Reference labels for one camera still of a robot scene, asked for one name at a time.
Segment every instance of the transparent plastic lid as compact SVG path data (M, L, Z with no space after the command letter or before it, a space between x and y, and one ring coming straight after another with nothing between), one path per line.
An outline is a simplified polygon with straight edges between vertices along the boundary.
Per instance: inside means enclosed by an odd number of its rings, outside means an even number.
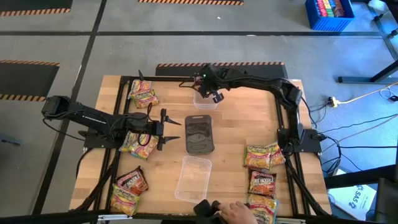
M203 98L197 91L194 91L193 102L204 105L216 105L216 103L213 101L213 97L214 95L211 94L208 98Z
M199 203L206 199L211 161L194 156L182 160L180 179L174 195L177 199Z

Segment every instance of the instant noodle packet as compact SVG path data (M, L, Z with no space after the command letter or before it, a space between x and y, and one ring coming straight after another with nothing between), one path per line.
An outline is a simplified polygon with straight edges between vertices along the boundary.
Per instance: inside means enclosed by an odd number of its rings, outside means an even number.
M146 108L150 103L152 103L153 106L159 104L159 99L156 96L155 90L140 91L138 93L133 93L131 96L134 102L136 102L137 108Z
M159 142L159 137L141 134L139 141L141 145L145 146L140 146L138 143L138 136L138 133L132 133L129 131L124 139L123 145L119 148L119 151L129 152L134 157L147 160L149 154L156 148Z
M275 142L270 146L271 146L271 167L284 164L286 159L282 153L282 150L280 150L278 142Z
M111 207L132 216L137 212L139 197L122 187L113 184Z
M273 224L275 223L276 210L278 201L260 196L249 194L247 203L250 204L250 210L255 216L258 224Z
M275 198L276 174L265 174L249 169L249 194L259 194Z
M129 99L132 97L131 95L133 95L134 93L138 93L141 91L147 91L150 89L152 89L152 81L134 80L134 81L132 81L131 90L129 93Z
M148 184L140 166L138 166L137 169L118 177L116 179L116 184L138 196L148 190Z
M271 147L246 146L244 149L244 166L271 168Z

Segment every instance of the person's arm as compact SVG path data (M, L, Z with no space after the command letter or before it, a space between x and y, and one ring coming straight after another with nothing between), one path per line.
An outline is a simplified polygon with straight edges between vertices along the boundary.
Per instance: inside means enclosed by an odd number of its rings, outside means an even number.
M253 213L242 202L231 203L229 206L220 204L218 209L228 224L257 224Z

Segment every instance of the blue plastic bin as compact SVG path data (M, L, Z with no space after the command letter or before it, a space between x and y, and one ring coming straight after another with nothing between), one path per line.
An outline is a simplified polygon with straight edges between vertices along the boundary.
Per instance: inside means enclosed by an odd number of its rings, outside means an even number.
M345 17L322 17L318 14L316 1L317 0L307 0L305 2L308 20L313 30L341 32L355 18L349 0L340 0L345 11Z

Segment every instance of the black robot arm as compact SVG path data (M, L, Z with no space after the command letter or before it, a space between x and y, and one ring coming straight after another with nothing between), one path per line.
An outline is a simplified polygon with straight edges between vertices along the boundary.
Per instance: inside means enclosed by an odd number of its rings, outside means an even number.
M287 111L289 128L278 132L278 145L285 149L289 144L298 146L301 144L304 129L300 123L299 103L302 91L283 78L266 79L248 75L232 68L215 68L208 64L194 76L195 82L192 88L199 91L206 98L213 94L215 103L224 99L218 93L220 89L230 90L238 87L249 87L271 92Z
M160 121L149 118L148 113L129 113L129 114L107 114L85 106L79 102L71 101L67 96L52 96L47 99L42 109L45 119L69 119L78 124L84 125L94 130L94 132L79 131L85 138L92 138L95 141L103 142L103 147L119 148L124 142L128 131L139 134L149 134L158 136L158 150L162 150L162 145L168 140L176 137L163 137L164 122L178 124L166 115L166 109L160 112Z

